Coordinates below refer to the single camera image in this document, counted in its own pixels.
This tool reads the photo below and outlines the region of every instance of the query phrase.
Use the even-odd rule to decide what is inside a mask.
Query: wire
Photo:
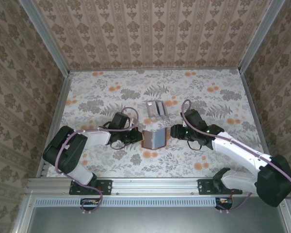
[[[184,122],[189,126],[191,127],[193,130],[195,130],[196,132],[198,133],[201,133],[203,135],[206,135],[206,136],[210,136],[210,137],[215,137],[215,138],[220,138],[220,139],[223,139],[225,141],[228,141],[229,143],[232,143],[232,144],[235,144],[236,146],[240,147],[241,149],[245,150],[246,152],[252,154],[253,156],[259,158],[260,160],[266,162],[267,164],[269,164],[270,166],[272,166],[273,168],[275,168],[278,172],[280,172],[285,178],[287,178],[288,181],[291,182],[291,177],[289,175],[287,175],[283,170],[281,170],[279,167],[277,167],[275,164],[273,164],[271,161],[268,161],[267,159],[265,159],[264,157],[261,157],[258,153],[244,147],[242,144],[238,143],[237,141],[233,141],[233,139],[230,139],[230,138],[226,138],[226,137],[223,137],[223,136],[220,136],[220,135],[215,135],[215,134],[211,134],[211,133],[206,133],[206,132],[203,132],[197,128],[195,128],[192,124],[189,123],[189,121],[186,119],[185,115],[184,115],[184,104],[186,102],[189,102],[189,107],[187,110],[189,110],[191,108],[191,101],[190,100],[185,100],[183,103],[182,103],[182,106],[181,106],[181,113],[182,113],[182,117],[183,117],[183,120]]]
[[[125,148],[125,146],[129,145],[129,144],[127,144],[127,145],[126,145],[126,144],[124,144],[124,146],[123,146],[123,147],[121,147],[121,148],[114,148],[114,147],[112,147],[112,144],[113,144],[113,143],[111,143],[111,144],[110,144],[110,147],[111,147],[113,150],[121,150],[121,149],[124,149],[124,148]]]
[[[84,205],[85,205],[85,203],[87,203],[87,202],[93,202],[93,201],[96,201],[96,200],[90,200],[90,199],[87,199],[87,200],[84,200],[83,202],[82,202],[82,205],[81,205],[81,209],[83,210],[83,213],[85,213],[86,212],[86,210],[84,210]],[[94,207],[92,210],[90,210],[89,211],[89,213],[91,213],[92,211],[95,211],[97,209],[97,206],[96,207]]]
[[[124,131],[128,131],[128,130],[131,130],[135,127],[137,127],[137,124],[139,122],[139,114],[137,112],[136,109],[132,108],[132,107],[125,107],[122,109],[122,112],[126,109],[132,109],[135,111],[136,115],[137,115],[137,121],[136,121],[136,124],[126,128],[126,129],[120,129],[120,130],[113,130],[113,129],[102,129],[102,128],[97,128],[97,129],[88,129],[88,130],[76,130],[74,131],[66,140],[65,142],[62,144],[62,147],[60,148],[58,154],[57,154],[57,157],[56,157],[56,160],[55,160],[55,171],[58,173],[58,174],[63,174],[63,172],[60,172],[59,169],[58,169],[58,162],[59,162],[59,159],[60,159],[60,156],[61,154],[63,153],[64,149],[65,149],[65,146],[68,144],[68,142],[70,141],[70,139],[76,135],[77,133],[84,133],[84,132],[89,132],[89,133],[92,133],[92,132],[97,132],[97,131],[104,131],[104,132],[124,132]],[[99,193],[100,195],[100,202],[97,204],[97,206],[92,210],[92,211],[95,211],[99,208],[99,206],[101,205],[101,202],[102,202],[102,199],[103,199],[103,196],[102,196],[102,192],[100,190],[98,190],[97,188],[95,187],[91,187],[91,186],[88,186],[88,185],[85,185],[85,184],[82,184],[80,183],[79,181],[76,181],[73,177],[65,174],[65,176],[69,177],[70,179],[72,179],[75,183],[77,183],[78,185],[84,187],[84,188],[90,188],[90,189],[93,189],[95,190],[96,192]]]
[[[220,207],[222,210],[226,210],[226,212],[234,211],[234,210],[241,208],[246,203],[246,201],[248,201],[248,199],[251,195],[252,195],[252,193],[249,193],[248,196],[245,198],[245,200],[243,200],[243,202],[240,205],[236,206],[235,208],[229,209],[229,210],[227,210],[226,208],[224,208],[221,205],[217,204],[217,206]]]
[[[190,148],[191,150],[196,150],[196,151],[197,151],[197,149],[193,149],[193,148],[191,147],[191,145],[190,145],[190,143],[189,143],[189,140],[187,140],[186,142],[188,143],[189,148]]]
[[[103,124],[103,127],[106,127],[107,125],[109,125],[111,123],[111,121],[108,121],[106,123]]]

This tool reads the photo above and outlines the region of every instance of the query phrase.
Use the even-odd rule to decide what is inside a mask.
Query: mounting plate
[[[198,192],[200,195],[225,195],[231,194],[231,191],[234,194],[243,194],[239,189],[228,189],[224,188],[219,192],[213,185],[213,179],[200,179],[197,180],[198,183]]]
[[[103,195],[111,195],[112,191],[112,180],[96,180],[95,188],[99,189]],[[70,184],[70,195],[99,195],[93,189],[84,188],[77,183],[71,181]]]

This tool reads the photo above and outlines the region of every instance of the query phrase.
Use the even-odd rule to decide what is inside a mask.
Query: floral tablecloth
[[[217,124],[233,137],[259,151],[260,139],[238,70],[148,70],[75,72],[61,126],[89,129],[112,120],[125,106],[138,110],[139,130],[157,130],[182,124],[181,104],[192,101],[207,124]],[[147,100],[165,102],[169,120],[150,120]],[[130,117],[135,114],[127,111]],[[192,147],[199,148],[197,142]],[[98,177],[211,177],[223,167],[245,171],[229,157],[206,147],[189,149],[187,142],[170,138],[159,150],[141,143],[113,150],[97,146],[84,150],[81,163]],[[57,176],[53,166],[48,176]]]

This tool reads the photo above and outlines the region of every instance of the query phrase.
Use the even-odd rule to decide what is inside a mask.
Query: wallpaper
[[[212,177],[223,167],[244,171],[229,157],[207,147],[191,150],[187,141],[170,137],[170,128],[182,124],[180,109],[192,101],[209,124],[217,124],[233,137],[262,151],[260,139],[237,69],[148,70],[72,73],[61,126],[97,128],[112,120],[123,107],[134,107],[140,115],[139,131],[167,128],[167,146],[158,150],[141,148],[141,142],[114,150],[110,145],[85,149],[81,163],[99,177]],[[169,120],[148,118],[146,101],[165,102]],[[133,111],[127,111],[134,117]],[[121,148],[114,143],[114,148]],[[197,142],[191,147],[199,149]],[[53,166],[48,176],[57,176]]]
[[[271,0],[34,0],[71,70],[238,67]]]
[[[281,8],[245,72],[273,155],[291,166],[291,0]]]
[[[19,2],[0,0],[0,233],[35,177],[62,81]]]

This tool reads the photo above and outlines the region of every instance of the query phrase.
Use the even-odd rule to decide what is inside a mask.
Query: patterned wallpaper
[[[72,70],[237,67],[271,0],[34,0]]]
[[[63,77],[17,0],[0,0],[0,233],[34,177]]]
[[[245,72],[273,154],[291,166],[291,0],[286,0]]]

